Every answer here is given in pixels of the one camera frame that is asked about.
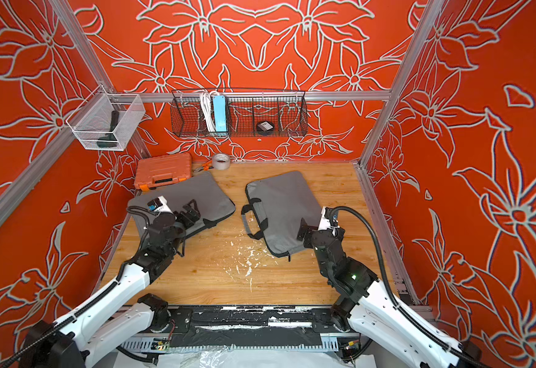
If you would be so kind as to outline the grey laptop bag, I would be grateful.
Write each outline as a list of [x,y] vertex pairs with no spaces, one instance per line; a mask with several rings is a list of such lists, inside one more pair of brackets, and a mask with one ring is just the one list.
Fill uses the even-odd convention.
[[236,211],[233,201],[218,186],[213,176],[206,172],[186,181],[162,186],[131,199],[128,206],[146,208],[147,204],[158,196],[163,196],[173,211],[182,211],[189,201],[195,200],[200,212],[200,220],[186,230],[186,239],[215,227],[219,222],[228,219]]
[[251,239],[263,240],[277,258],[288,258],[305,249],[298,238],[301,224],[317,226],[322,207],[299,171],[250,182],[245,194],[248,203],[241,216]]

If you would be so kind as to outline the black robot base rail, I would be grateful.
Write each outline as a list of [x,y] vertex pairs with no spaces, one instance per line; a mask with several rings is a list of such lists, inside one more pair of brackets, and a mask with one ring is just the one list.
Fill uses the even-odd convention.
[[169,306],[162,332],[142,331],[123,347],[133,352],[197,352],[214,348],[336,352],[365,335],[335,327],[327,305]]

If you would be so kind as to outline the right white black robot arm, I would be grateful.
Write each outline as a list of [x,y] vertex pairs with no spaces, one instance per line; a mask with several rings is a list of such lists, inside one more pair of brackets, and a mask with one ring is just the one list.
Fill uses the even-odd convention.
[[347,256],[342,247],[345,231],[338,214],[349,213],[368,230],[377,253],[384,257],[375,230],[367,219],[347,206],[322,209],[317,226],[300,223],[298,240],[314,251],[319,272],[340,297],[332,306],[332,319],[377,343],[409,367],[482,367],[480,348],[461,343],[440,331],[393,294],[384,271],[376,274]]

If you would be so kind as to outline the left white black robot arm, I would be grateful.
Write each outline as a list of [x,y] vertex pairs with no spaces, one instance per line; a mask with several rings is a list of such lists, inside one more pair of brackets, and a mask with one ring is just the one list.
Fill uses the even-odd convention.
[[163,196],[145,207],[130,205],[128,213],[145,221],[136,253],[121,264],[115,278],[52,323],[40,321],[28,332],[20,351],[4,367],[93,367],[137,332],[164,329],[171,319],[168,305],[148,294],[118,317],[125,302],[155,282],[183,255],[188,230],[201,219],[196,200],[174,210]]

